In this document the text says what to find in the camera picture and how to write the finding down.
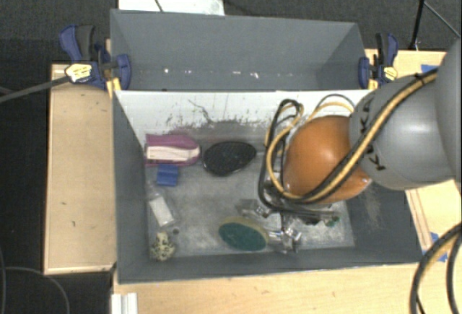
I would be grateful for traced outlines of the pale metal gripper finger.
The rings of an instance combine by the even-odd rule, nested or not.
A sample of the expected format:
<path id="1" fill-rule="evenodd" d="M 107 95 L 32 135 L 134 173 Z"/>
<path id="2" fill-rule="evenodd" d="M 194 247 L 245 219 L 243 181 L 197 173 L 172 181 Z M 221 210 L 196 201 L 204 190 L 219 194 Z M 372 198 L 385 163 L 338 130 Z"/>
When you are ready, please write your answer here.
<path id="1" fill-rule="evenodd" d="M 282 254 L 297 253 L 301 239 L 301 232 L 292 227 L 283 227 L 269 232 L 269 247 Z"/>
<path id="2" fill-rule="evenodd" d="M 236 209 L 239 215 L 250 218 L 268 218 L 271 215 L 271 210 L 262 205 L 255 199 L 241 199 L 236 204 Z"/>

